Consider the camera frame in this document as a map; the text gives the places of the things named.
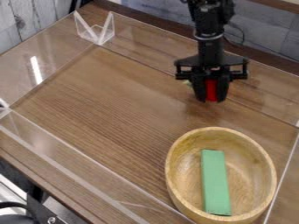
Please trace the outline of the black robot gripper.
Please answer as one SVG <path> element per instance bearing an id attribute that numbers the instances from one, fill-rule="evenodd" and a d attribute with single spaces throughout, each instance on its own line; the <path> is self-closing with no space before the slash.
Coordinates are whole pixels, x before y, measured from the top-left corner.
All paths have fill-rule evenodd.
<path id="1" fill-rule="evenodd" d="M 189 80 L 191 78 L 191 85 L 197 99 L 206 102 L 206 83 L 205 79 L 195 74 L 201 70 L 207 71 L 217 67 L 231 68 L 233 66 L 242 66 L 241 70 L 231 70 L 233 80 L 245 80 L 249 77 L 249 59 L 225 53 L 222 38 L 214 40 L 198 41 L 199 52 L 187 58 L 178 59 L 174 62 L 177 67 L 175 78 L 178 80 Z M 218 102 L 223 102 L 227 98 L 230 90 L 230 77 L 222 75 L 218 80 Z"/>

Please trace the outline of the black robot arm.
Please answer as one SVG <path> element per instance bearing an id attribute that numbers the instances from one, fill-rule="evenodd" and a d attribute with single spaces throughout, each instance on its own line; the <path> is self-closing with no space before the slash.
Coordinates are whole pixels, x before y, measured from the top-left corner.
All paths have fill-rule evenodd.
<path id="1" fill-rule="evenodd" d="M 249 59 L 223 49 L 225 25 L 235 15 L 235 4 L 233 0 L 181 1 L 189 4 L 199 52 L 174 62 L 175 79 L 191 83 L 201 102 L 225 102 L 230 83 L 249 78 Z"/>

